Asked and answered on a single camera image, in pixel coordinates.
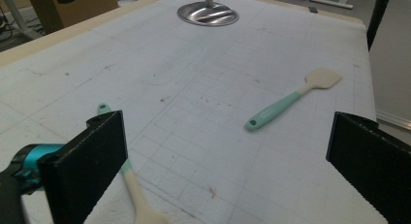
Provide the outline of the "steel utensil rack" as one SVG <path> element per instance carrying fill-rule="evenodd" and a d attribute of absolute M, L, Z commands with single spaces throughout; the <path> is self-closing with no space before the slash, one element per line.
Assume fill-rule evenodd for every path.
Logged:
<path fill-rule="evenodd" d="M 177 10 L 177 16 L 188 23 L 218 27 L 235 23 L 239 19 L 237 11 L 214 0 L 204 0 L 181 6 Z"/>

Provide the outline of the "white metal stand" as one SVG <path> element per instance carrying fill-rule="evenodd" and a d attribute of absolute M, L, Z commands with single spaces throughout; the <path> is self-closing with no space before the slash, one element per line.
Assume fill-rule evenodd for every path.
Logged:
<path fill-rule="evenodd" d="M 40 38 L 40 35 L 36 31 L 33 31 L 27 26 L 21 14 L 19 13 L 14 0 L 3 0 L 3 1 L 5 2 L 6 6 L 9 9 L 9 12 L 14 18 L 16 25 L 18 26 L 18 31 L 31 40 Z"/>

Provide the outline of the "large brown cardboard box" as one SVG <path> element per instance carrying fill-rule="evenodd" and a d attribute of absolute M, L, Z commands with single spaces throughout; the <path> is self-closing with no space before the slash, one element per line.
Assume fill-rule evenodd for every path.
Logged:
<path fill-rule="evenodd" d="M 114 10 L 117 0 L 30 0 L 47 34 Z"/>

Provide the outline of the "mint handled cream spatula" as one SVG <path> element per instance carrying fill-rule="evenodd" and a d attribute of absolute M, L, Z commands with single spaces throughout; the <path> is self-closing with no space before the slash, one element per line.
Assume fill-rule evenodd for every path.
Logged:
<path fill-rule="evenodd" d="M 327 68 L 312 70 L 305 76 L 305 85 L 288 96 L 274 102 L 250 117 L 244 124 L 248 131 L 256 131 L 289 109 L 298 99 L 312 89 L 328 89 L 342 79 L 342 76 Z"/>

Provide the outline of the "aluminium rail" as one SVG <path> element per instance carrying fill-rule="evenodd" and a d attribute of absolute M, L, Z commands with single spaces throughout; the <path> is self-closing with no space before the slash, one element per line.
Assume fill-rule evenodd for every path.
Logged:
<path fill-rule="evenodd" d="M 376 111 L 376 117 L 379 120 L 392 124 L 398 128 L 411 131 L 411 120 L 382 111 Z"/>

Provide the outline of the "white metal stand foot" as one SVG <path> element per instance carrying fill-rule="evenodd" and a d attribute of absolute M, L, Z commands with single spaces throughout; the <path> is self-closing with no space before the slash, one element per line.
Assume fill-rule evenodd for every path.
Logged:
<path fill-rule="evenodd" d="M 347 3 L 348 0 L 338 0 L 338 1 L 310 0 L 310 1 L 315 2 L 315 3 L 324 4 L 324 5 L 334 6 L 334 7 L 338 7 L 338 8 L 343 8 L 343 9 L 347 9 L 347 10 L 352 10 L 353 9 L 353 5 Z"/>

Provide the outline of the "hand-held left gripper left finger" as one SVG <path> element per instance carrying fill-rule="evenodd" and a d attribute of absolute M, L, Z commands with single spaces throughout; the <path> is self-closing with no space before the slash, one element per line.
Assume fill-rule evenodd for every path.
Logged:
<path fill-rule="evenodd" d="M 38 160 L 54 224 L 82 224 L 128 158 L 121 111 L 97 115 Z"/>

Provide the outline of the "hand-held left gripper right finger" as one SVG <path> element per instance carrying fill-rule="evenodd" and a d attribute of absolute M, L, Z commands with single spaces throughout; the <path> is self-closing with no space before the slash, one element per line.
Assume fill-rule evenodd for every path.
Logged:
<path fill-rule="evenodd" d="M 375 121 L 336 112 L 326 159 L 389 224 L 411 224 L 411 145 Z"/>

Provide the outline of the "black metal frame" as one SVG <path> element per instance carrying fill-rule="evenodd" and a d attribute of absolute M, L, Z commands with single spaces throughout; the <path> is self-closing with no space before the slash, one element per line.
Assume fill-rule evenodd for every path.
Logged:
<path fill-rule="evenodd" d="M 375 5 L 371 19 L 366 31 L 367 48 L 371 49 L 376 37 L 376 33 L 381 24 L 382 18 L 386 12 L 390 0 L 375 0 Z"/>

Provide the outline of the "white grid mat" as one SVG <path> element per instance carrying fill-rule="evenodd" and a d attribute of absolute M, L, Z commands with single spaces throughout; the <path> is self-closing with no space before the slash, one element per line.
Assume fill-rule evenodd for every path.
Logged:
<path fill-rule="evenodd" d="M 129 157 L 173 224 L 387 224 L 327 161 L 336 112 L 375 115 L 364 24 L 266 0 L 218 0 L 237 22 L 142 0 L 0 52 L 0 171 L 22 147 L 64 143 L 99 104 L 122 111 Z M 256 131 L 254 114 L 331 69 Z"/>

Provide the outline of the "mint handled basting brush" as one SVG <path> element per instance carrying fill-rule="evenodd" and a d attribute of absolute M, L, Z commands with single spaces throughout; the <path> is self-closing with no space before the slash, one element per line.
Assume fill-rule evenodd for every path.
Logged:
<path fill-rule="evenodd" d="M 129 159 L 125 160 L 120 172 L 134 206 L 135 224 L 171 224 L 164 213 L 155 210 L 146 201 Z"/>

